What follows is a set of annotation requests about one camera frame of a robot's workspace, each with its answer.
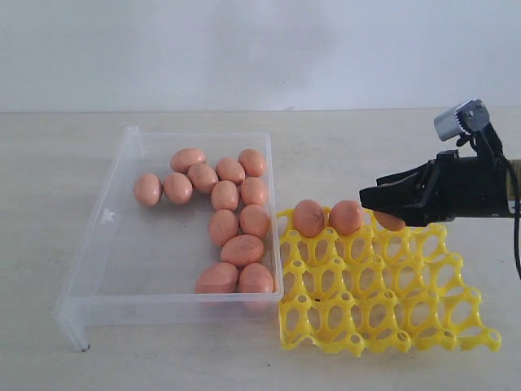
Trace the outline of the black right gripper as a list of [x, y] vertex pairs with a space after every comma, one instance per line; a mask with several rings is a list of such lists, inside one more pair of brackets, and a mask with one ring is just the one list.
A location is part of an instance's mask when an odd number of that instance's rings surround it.
[[[506, 184], [505, 160], [491, 163], [449, 150], [434, 161], [377, 178], [376, 186], [361, 189], [359, 197], [366, 209], [398, 217], [406, 226], [425, 227], [457, 217], [511, 217]], [[427, 201], [419, 191], [425, 188]]]

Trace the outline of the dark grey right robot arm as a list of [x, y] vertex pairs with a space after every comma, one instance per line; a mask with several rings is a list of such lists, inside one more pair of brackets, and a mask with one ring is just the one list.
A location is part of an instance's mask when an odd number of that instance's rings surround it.
[[419, 167], [378, 178], [359, 196], [366, 209], [424, 227], [457, 217], [519, 216], [519, 184], [512, 160], [461, 157], [448, 150]]

